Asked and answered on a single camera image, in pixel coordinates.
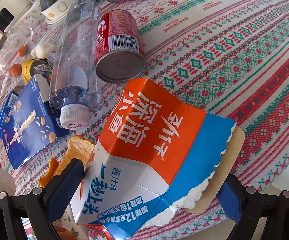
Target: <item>orange tomato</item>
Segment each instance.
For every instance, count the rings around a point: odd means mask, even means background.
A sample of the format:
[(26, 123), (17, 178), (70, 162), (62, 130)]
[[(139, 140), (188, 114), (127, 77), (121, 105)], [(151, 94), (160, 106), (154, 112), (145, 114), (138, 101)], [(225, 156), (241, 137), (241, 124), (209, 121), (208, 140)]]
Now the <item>orange tomato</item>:
[(27, 47), (27, 45), (23, 45), (23, 46), (21, 46), (21, 47), (18, 49), (18, 56), (19, 56), (19, 57), (23, 57), (23, 56), (25, 56), (25, 55), (27, 54), (27, 52), (28, 52), (28, 47)]
[(21, 75), (21, 64), (19, 64), (19, 63), (13, 64), (9, 68), (9, 74), (13, 77), (17, 77), (17, 76)]

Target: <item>screw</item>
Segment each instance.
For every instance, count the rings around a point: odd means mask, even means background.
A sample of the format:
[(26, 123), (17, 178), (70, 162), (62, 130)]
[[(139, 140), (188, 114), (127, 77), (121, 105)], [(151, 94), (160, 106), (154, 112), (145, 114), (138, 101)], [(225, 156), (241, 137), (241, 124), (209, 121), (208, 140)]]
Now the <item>screw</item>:
[(254, 193), (257, 192), (257, 190), (256, 190), (254, 187), (252, 187), (252, 186), (246, 187), (246, 191), (247, 191), (249, 194), (254, 194)]
[(39, 195), (42, 191), (43, 191), (42, 187), (35, 187), (35, 188), (32, 190), (32, 193), (33, 193), (34, 195)]
[(284, 190), (283, 193), (284, 197), (289, 198), (289, 191)]
[(0, 199), (3, 199), (6, 196), (6, 192), (0, 192)]

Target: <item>snack box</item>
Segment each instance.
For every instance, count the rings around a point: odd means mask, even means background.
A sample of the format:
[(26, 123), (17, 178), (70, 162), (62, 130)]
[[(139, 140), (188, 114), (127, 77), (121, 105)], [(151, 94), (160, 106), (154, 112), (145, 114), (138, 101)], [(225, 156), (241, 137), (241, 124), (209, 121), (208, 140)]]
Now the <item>snack box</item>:
[(179, 208), (193, 208), (235, 126), (151, 80), (131, 80), (71, 199), (76, 223), (103, 225), (113, 238), (125, 239), (168, 223)]
[(14, 169), (57, 138), (69, 134), (60, 125), (60, 111), (48, 101), (49, 84), (40, 74), (25, 86), (3, 124), (3, 143)]
[(13, 107), (15, 100), (17, 100), (18, 97), (19, 97), (19, 95), (16, 92), (11, 91), (11, 93), (7, 97), (7, 100), (5, 101), (5, 103), (3, 104), (3, 106), (0, 110), (0, 139), (1, 140), (3, 139), (2, 126), (6, 120), (6, 117), (9, 115), (9, 112), (10, 112), (11, 108)]

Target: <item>blue cardboard box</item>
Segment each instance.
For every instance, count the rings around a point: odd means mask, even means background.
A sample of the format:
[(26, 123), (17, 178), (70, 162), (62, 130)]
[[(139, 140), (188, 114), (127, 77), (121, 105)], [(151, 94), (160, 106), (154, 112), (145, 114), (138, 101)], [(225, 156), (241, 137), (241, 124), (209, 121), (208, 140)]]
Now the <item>blue cardboard box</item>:
[(19, 95), (16, 92), (11, 91), (7, 100), (3, 104), (3, 107), (0, 110), (0, 139), (1, 140), (3, 139), (2, 126), (5, 122), (5, 120), (8, 120), (6, 118), (9, 115), (9, 112), (10, 112), (11, 108), (13, 107), (15, 100), (17, 100), (18, 97), (19, 97)]
[(60, 111), (48, 101), (49, 84), (32, 77), (5, 118), (3, 143), (14, 169), (19, 168), (57, 138), (69, 134), (60, 125)]

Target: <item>black clamp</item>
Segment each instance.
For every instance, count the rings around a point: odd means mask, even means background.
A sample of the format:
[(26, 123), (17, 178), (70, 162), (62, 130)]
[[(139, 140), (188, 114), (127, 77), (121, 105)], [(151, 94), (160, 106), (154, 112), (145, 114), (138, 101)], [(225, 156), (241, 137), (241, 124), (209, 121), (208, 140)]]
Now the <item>black clamp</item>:
[(279, 196), (260, 194), (229, 174), (217, 198), (236, 223), (227, 240), (251, 240), (261, 217), (268, 217), (261, 240), (289, 240), (289, 191)]
[(37, 240), (61, 240), (52, 223), (61, 219), (83, 171), (82, 161), (73, 159), (45, 188), (22, 196), (0, 192), (0, 240), (28, 240), (21, 218), (29, 218)]

